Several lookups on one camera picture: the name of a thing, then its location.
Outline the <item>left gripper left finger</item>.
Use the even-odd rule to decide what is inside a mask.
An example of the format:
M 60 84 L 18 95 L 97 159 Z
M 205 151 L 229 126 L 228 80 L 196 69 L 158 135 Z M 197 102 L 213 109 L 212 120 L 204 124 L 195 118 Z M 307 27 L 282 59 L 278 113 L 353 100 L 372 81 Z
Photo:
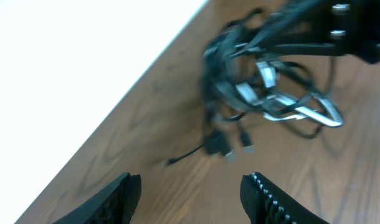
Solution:
M 130 224 L 141 197 L 141 176 L 123 173 L 54 224 Z

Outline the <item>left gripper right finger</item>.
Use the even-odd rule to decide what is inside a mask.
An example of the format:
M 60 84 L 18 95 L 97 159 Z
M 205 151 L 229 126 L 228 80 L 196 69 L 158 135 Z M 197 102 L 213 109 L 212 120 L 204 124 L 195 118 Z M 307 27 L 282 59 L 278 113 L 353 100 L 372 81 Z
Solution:
M 251 224 L 328 224 L 260 172 L 242 176 L 240 201 Z

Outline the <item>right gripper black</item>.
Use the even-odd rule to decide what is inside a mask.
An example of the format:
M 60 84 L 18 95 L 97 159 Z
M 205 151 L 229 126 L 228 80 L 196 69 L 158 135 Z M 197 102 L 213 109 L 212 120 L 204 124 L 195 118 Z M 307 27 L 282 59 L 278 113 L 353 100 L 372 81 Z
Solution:
M 288 1 L 259 27 L 235 30 L 231 57 L 353 54 L 380 62 L 380 0 Z

